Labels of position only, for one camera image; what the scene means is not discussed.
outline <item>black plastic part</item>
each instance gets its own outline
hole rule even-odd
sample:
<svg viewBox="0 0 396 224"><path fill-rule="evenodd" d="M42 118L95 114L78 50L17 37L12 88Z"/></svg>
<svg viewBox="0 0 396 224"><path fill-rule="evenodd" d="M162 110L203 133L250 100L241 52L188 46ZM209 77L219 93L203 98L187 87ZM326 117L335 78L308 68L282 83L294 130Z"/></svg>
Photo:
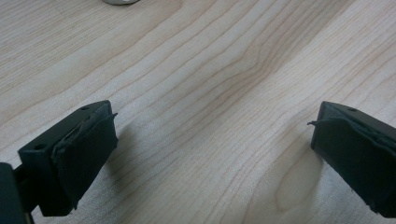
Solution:
<svg viewBox="0 0 396 224"><path fill-rule="evenodd" d="M117 146L114 117L109 101L83 106L19 150L16 176L26 180L21 196L28 212L38 204L43 216L58 217L77 208Z"/></svg>
<svg viewBox="0 0 396 224"><path fill-rule="evenodd" d="M0 162L0 223L28 224L11 165Z"/></svg>
<svg viewBox="0 0 396 224"><path fill-rule="evenodd" d="M311 147L383 217L396 217L396 129L355 108L323 102Z"/></svg>

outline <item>wood grain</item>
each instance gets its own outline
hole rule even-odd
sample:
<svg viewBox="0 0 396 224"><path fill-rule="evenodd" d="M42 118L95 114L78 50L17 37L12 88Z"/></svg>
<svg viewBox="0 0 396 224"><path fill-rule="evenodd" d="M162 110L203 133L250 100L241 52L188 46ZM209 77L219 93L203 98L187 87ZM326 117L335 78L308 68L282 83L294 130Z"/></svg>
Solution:
<svg viewBox="0 0 396 224"><path fill-rule="evenodd" d="M392 0L0 2L0 160L109 99L119 147L37 223L394 223L309 147L320 102L396 126Z"/></svg>

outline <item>light wood surface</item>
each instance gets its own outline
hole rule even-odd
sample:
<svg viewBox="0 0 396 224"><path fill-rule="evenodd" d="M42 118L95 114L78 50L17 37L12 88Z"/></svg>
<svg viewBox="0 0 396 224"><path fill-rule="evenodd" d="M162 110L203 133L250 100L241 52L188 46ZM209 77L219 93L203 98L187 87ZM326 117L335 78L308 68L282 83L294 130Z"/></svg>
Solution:
<svg viewBox="0 0 396 224"><path fill-rule="evenodd" d="M395 223L311 149L322 101L396 126L394 0L0 2L0 161L109 99L120 138L37 223Z"/></svg>

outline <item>table surface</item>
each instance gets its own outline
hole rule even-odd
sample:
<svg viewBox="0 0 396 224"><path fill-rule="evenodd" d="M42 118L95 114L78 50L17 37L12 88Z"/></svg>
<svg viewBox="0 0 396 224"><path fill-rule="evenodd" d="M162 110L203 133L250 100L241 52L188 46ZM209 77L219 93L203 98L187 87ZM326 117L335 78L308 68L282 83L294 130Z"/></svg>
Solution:
<svg viewBox="0 0 396 224"><path fill-rule="evenodd" d="M310 149L322 101L396 126L393 0L0 2L0 160L108 99L118 148L36 223L394 223Z"/></svg>

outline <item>wooden table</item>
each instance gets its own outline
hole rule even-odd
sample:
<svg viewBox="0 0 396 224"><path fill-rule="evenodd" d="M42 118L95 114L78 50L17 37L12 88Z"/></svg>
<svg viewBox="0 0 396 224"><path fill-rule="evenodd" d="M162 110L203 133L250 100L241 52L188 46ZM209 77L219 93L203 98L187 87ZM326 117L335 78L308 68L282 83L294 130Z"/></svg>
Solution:
<svg viewBox="0 0 396 224"><path fill-rule="evenodd" d="M0 2L0 160L109 99L120 139L68 217L394 223L311 149L322 101L396 126L393 0Z"/></svg>

